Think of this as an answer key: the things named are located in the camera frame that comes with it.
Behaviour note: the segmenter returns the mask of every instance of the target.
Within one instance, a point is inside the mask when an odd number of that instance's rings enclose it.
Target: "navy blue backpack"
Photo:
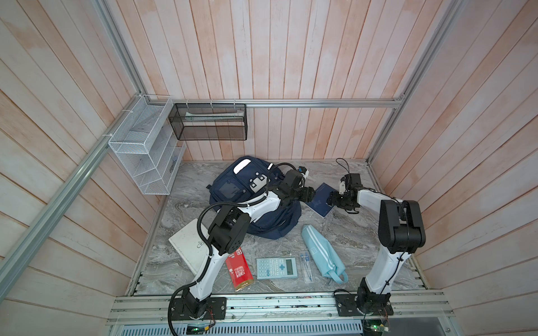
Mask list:
[[[265,192],[265,180],[270,185],[284,179],[279,168],[269,170],[272,163],[252,156],[243,156],[226,168],[209,185],[209,204],[216,202],[246,202]],[[249,225],[247,233],[268,239],[284,237],[299,221],[301,205],[293,201],[285,208],[278,208],[261,216]]]

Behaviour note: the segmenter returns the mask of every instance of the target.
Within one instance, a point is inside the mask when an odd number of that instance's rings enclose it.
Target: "calculator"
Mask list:
[[[258,258],[257,279],[297,278],[295,258]]]

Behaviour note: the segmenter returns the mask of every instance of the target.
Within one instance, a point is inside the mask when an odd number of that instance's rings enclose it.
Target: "white book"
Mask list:
[[[193,219],[189,224],[168,238],[170,244],[178,251],[194,275],[198,273],[206,256],[209,254],[207,245],[200,239],[196,230],[197,221],[198,219]],[[202,234],[206,238],[209,236],[206,227],[203,225]]]

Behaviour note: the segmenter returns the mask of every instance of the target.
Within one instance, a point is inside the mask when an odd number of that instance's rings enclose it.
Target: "black mounting plate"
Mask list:
[[[207,299],[207,310],[211,310],[213,312],[213,315],[215,316],[216,320],[223,320],[224,316],[226,315],[226,298],[225,297],[208,297]],[[194,321],[189,316],[189,310],[185,305],[183,304],[183,299],[181,297],[177,297],[174,300],[174,304],[172,306],[172,321],[181,321],[181,320],[190,320]],[[206,314],[203,316],[202,320],[210,320],[211,317],[206,312]]]
[[[364,314],[357,308],[357,302],[355,301],[356,298],[356,294],[336,294],[335,301],[338,316],[364,316]],[[369,312],[373,312],[373,316],[384,316],[385,309],[387,310],[387,315],[394,315],[394,311],[392,310],[392,306],[390,305],[390,303],[387,304],[385,307],[369,306],[368,308]]]

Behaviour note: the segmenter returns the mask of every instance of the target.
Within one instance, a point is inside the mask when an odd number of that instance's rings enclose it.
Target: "white wire rack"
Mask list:
[[[172,109],[169,97],[140,96],[109,144],[144,194],[169,195],[172,180],[186,144],[176,147],[177,138],[166,117]]]

